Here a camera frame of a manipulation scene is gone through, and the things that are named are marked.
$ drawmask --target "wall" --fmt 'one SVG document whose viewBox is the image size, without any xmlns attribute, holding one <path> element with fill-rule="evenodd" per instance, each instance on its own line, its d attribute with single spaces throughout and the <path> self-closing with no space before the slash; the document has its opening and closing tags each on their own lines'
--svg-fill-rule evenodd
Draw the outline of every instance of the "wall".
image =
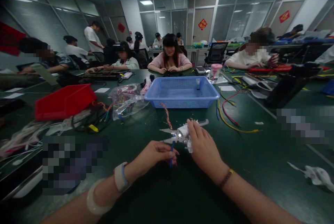
<svg viewBox="0 0 334 224">
<path fill-rule="evenodd" d="M 133 41 L 135 41 L 135 32 L 138 31 L 143 35 L 143 43 L 146 44 L 137 0 L 121 0 L 121 4 L 129 31 L 132 32 L 131 37 Z"/>
</svg>

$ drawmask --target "cable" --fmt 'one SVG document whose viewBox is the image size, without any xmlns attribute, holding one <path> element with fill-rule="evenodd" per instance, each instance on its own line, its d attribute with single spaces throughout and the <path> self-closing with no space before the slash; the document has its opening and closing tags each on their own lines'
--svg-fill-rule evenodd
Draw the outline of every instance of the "cable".
<svg viewBox="0 0 334 224">
<path fill-rule="evenodd" d="M 223 118 L 222 116 L 222 112 L 220 111 L 220 101 L 218 100 L 218 110 L 219 110 L 219 115 L 220 115 L 220 118 L 222 119 L 222 121 L 224 121 L 224 123 L 229 126 L 230 128 L 238 131 L 238 132 L 243 132 L 243 133 L 254 133 L 254 132 L 259 132 L 260 130 L 256 129 L 256 130 L 252 130 L 252 131 L 242 131 L 242 130 L 239 130 L 239 129 L 236 129 L 234 127 L 232 127 L 231 125 L 229 125 Z"/>
</svg>

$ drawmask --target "white shirt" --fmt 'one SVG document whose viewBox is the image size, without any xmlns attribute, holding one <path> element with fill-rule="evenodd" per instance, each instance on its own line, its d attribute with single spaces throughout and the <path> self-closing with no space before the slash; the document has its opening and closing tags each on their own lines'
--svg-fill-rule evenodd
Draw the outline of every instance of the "white shirt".
<svg viewBox="0 0 334 224">
<path fill-rule="evenodd" d="M 265 63 L 270 59 L 270 56 L 266 52 L 266 50 L 259 49 L 255 55 L 248 55 L 246 50 L 242 50 L 233 54 L 228 60 L 226 60 L 225 64 L 228 65 L 228 61 L 232 61 L 238 64 L 251 65 L 256 62 Z"/>
<path fill-rule="evenodd" d="M 130 46 L 130 49 L 133 50 L 134 47 L 135 47 L 135 43 L 133 43 Z M 146 51 L 149 51 L 149 48 L 147 47 L 147 45 L 142 42 L 139 42 L 139 49 L 146 49 Z"/>
<path fill-rule="evenodd" d="M 112 64 L 114 66 L 121 66 L 121 62 L 118 60 L 116 63 Z M 132 69 L 139 69 L 139 64 L 138 61 L 134 58 L 131 57 L 129 60 L 125 62 L 125 65 L 129 68 L 129 70 Z"/>
<path fill-rule="evenodd" d="M 66 53 L 66 55 L 75 55 L 75 56 L 81 58 L 82 62 L 84 62 L 85 64 L 89 64 L 89 62 L 87 60 L 88 59 L 88 52 L 85 51 L 84 49 L 78 47 L 78 46 L 74 46 L 74 45 L 65 46 L 65 53 Z"/>
<path fill-rule="evenodd" d="M 90 46 L 90 49 L 92 52 L 103 52 L 102 48 L 97 47 L 96 45 L 93 45 L 90 41 L 95 41 L 99 45 L 101 45 L 100 39 L 96 35 L 95 31 L 90 27 L 87 26 L 84 30 L 85 38 L 88 41 L 88 44 Z"/>
</svg>

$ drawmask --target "black office chair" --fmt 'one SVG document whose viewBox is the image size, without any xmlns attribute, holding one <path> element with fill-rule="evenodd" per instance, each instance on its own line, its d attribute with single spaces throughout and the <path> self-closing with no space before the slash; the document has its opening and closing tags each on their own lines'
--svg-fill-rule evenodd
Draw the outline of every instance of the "black office chair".
<svg viewBox="0 0 334 224">
<path fill-rule="evenodd" d="M 146 49 L 139 49 L 139 50 L 131 50 L 133 53 L 136 54 L 136 59 L 138 61 L 140 69 L 147 69 L 149 64 L 149 54 L 147 53 Z"/>
<path fill-rule="evenodd" d="M 323 45 L 322 42 L 311 42 L 306 43 L 302 45 L 297 52 L 290 60 L 301 60 L 301 64 L 309 62 L 309 61 L 315 61 L 318 57 L 320 57 L 325 51 L 330 48 L 331 45 Z"/>
<path fill-rule="evenodd" d="M 205 63 L 209 64 L 221 64 L 224 59 L 224 53 L 227 48 L 228 42 L 215 42 L 211 44 L 209 54 L 205 53 Z"/>
</svg>

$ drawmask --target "blue wire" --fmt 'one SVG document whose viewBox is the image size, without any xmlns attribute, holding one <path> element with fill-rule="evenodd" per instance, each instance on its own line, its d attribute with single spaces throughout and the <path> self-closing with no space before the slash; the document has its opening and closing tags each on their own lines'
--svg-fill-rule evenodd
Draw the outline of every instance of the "blue wire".
<svg viewBox="0 0 334 224">
<path fill-rule="evenodd" d="M 173 149 L 174 149 L 174 144 L 175 144 L 175 141 L 173 141 L 172 150 L 171 151 L 173 151 Z M 172 160 L 173 160 L 173 158 L 170 159 L 170 163 L 169 163 L 169 167 L 170 168 L 172 168 Z"/>
</svg>

